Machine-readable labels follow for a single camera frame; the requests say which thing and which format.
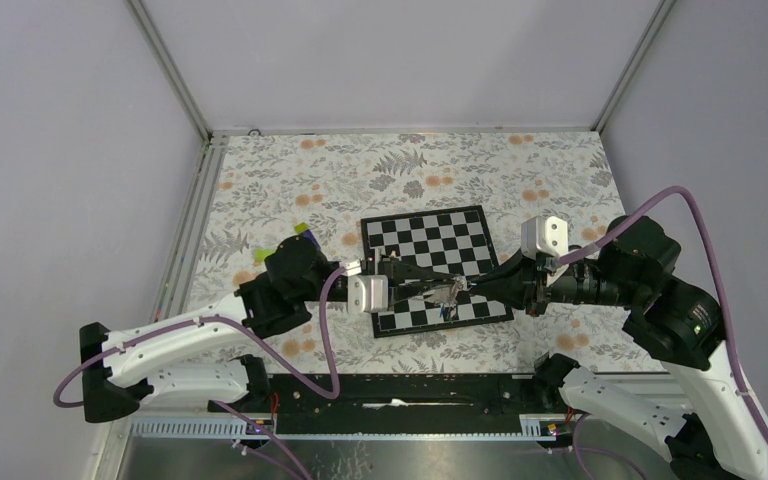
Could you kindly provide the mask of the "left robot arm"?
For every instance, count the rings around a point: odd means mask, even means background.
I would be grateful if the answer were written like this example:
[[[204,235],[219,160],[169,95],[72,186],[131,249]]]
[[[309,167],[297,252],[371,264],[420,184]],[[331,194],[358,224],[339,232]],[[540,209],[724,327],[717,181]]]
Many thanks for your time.
[[[130,330],[110,330],[98,322],[82,327],[77,406],[85,420],[118,420],[153,402],[237,404],[248,411],[274,407],[278,396],[263,359],[245,354],[207,368],[187,365],[185,359],[248,339],[288,368],[266,341],[310,321],[311,302],[319,304],[325,332],[330,302],[344,303],[352,313],[379,313],[440,293],[441,303],[448,304],[467,284],[459,274],[392,256],[330,261],[307,234],[282,241],[265,266],[253,280],[194,311]]]

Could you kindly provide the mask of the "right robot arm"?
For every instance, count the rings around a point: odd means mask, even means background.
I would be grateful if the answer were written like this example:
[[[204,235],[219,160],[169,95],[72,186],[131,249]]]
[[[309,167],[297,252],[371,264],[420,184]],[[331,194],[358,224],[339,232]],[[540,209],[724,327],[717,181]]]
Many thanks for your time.
[[[631,394],[563,354],[537,362],[535,402],[596,416],[658,453],[681,479],[768,479],[768,417],[739,391],[720,304],[674,275],[681,248],[658,223],[643,217],[612,228],[618,237],[594,259],[550,272],[544,252],[517,253],[470,291],[531,316],[551,304],[627,310],[623,331],[662,364],[690,406]]]

